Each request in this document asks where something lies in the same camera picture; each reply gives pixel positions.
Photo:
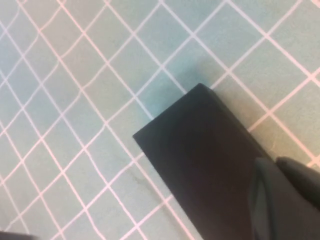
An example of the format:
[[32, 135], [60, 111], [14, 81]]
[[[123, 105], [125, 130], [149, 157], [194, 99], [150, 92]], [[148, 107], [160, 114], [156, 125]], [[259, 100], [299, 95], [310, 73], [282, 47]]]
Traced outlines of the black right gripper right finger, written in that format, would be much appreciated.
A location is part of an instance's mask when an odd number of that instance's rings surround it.
[[320, 238], [320, 173], [302, 163], [279, 157], [276, 165], [289, 184], [286, 240]]

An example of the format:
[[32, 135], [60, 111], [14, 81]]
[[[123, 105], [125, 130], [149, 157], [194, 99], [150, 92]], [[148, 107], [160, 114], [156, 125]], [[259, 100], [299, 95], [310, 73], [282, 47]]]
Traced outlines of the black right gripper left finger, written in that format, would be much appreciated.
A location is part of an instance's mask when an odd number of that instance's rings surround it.
[[281, 197], [284, 175], [269, 159], [254, 160], [249, 212], [254, 240], [281, 240], [284, 236]]

